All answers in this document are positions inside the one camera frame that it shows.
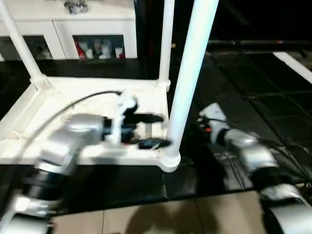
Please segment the metal rod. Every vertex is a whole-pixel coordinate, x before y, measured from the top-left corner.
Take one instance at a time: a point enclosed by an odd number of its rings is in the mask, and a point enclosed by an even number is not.
[[[9,31],[11,40],[14,43],[15,48],[17,49],[19,56],[31,77],[31,80],[41,79],[43,75],[3,0],[0,0],[0,15],[2,16],[2,19]]]
[[[164,18],[162,23],[159,81],[167,81],[169,79],[174,11],[175,11],[175,0],[165,0]]]
[[[217,6],[218,0],[194,1],[167,132],[167,138],[173,144],[164,150],[161,158],[167,164],[176,163],[180,159],[182,135]]]

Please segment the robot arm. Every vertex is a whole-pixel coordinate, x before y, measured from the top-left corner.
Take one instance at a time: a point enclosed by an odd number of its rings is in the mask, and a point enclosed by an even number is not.
[[[267,232],[312,233],[312,207],[278,166],[269,149],[255,136],[230,129],[216,103],[206,107],[199,115],[201,128],[209,129],[211,143],[226,147],[243,162],[259,194]]]
[[[77,114],[44,142],[35,172],[23,180],[0,224],[1,234],[47,234],[50,216],[61,205],[65,186],[73,174],[80,151],[98,144],[106,134],[106,118]]]

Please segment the beige floor tile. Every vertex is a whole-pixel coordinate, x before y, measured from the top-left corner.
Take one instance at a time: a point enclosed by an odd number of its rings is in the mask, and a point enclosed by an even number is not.
[[[102,234],[104,211],[58,216],[54,234]]]
[[[196,199],[206,234],[265,234],[255,192]]]
[[[103,234],[202,234],[195,202],[105,210]]]

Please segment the black object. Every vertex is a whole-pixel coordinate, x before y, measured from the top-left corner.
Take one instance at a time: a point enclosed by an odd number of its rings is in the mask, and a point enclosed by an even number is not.
[[[253,187],[259,192],[279,184],[293,184],[291,178],[278,167],[259,168],[251,174]]]
[[[151,149],[151,148],[162,148],[167,147],[171,145],[171,142],[169,140],[164,140],[161,138],[149,138],[145,140],[140,140],[138,142],[138,148],[139,149]]]
[[[124,123],[157,123],[157,122],[163,122],[164,118],[161,116],[156,116],[153,114],[132,114],[132,115],[126,115],[126,118],[124,119]]]
[[[103,130],[102,130],[102,140],[112,133],[112,120],[107,117],[103,117]],[[129,143],[134,136],[134,130],[137,128],[135,123],[124,123],[121,126],[121,142]]]
[[[219,145],[222,145],[222,146],[225,146],[225,134],[227,133],[229,131],[229,129],[227,129],[227,128],[223,128],[220,132],[219,132],[219,134],[218,134],[218,136],[217,136],[217,138],[216,138],[216,142],[217,142],[217,144],[219,144]]]
[[[67,176],[34,168],[23,180],[22,193],[41,200],[58,200],[63,196]]]
[[[268,234],[284,234],[272,211],[266,210],[263,213],[262,220]]]
[[[137,111],[138,105],[137,105],[137,100],[136,100],[136,105],[132,108],[128,108],[123,115],[127,116],[127,115],[132,115],[135,111]]]

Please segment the cable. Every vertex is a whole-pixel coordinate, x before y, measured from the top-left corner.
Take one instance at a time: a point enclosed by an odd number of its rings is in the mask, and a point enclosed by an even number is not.
[[[64,108],[62,108],[60,111],[58,111],[57,113],[55,113],[53,116],[51,116],[47,121],[45,121],[37,130],[35,130],[35,132],[31,135],[30,138],[28,138],[27,142],[24,144],[24,146],[22,147],[22,149],[19,151],[19,153],[13,158],[12,163],[14,165],[13,169],[9,169],[7,173],[4,174],[3,180],[2,180],[2,184],[4,184],[4,188],[1,191],[1,197],[0,197],[0,209],[2,209],[5,197],[7,195],[7,192],[9,190],[10,187],[10,183],[11,181],[14,179],[16,171],[17,171],[17,167],[19,165],[20,160],[22,159],[22,156],[24,154],[24,152],[27,150],[27,148],[31,145],[31,143],[35,140],[35,138],[46,128],[47,125],[49,125],[55,118],[57,118],[60,114],[64,113],[65,111],[67,111],[68,109],[70,109],[71,107],[75,106],[76,104],[85,101],[86,99],[95,97],[95,96],[99,96],[99,95],[103,95],[103,94],[117,94],[117,95],[121,95],[121,92],[119,91],[102,91],[102,92],[98,92],[98,93],[94,93],[94,94],[90,94],[88,96],[82,97],[74,102],[72,102],[71,104],[65,106]]]
[[[222,120],[222,119],[218,119],[218,118],[207,118],[207,117],[200,117],[200,118],[203,118],[204,120],[207,120],[207,121],[218,121],[218,122],[222,122],[222,123],[226,123],[227,121],[226,120]]]
[[[284,150],[280,149],[280,147],[283,147],[283,145],[278,144],[275,141],[267,140],[267,139],[261,139],[261,138],[259,138],[258,140],[262,144],[270,146],[271,148],[275,149],[280,154],[284,155],[288,160],[290,160],[296,166],[296,168],[305,176],[305,179],[307,179],[311,185],[312,179],[311,179],[309,173],[307,172],[307,170],[303,166],[300,165],[300,163],[295,159],[295,157],[291,154],[291,152],[287,149],[287,147],[285,147],[285,148],[288,150],[288,152],[285,152]]]

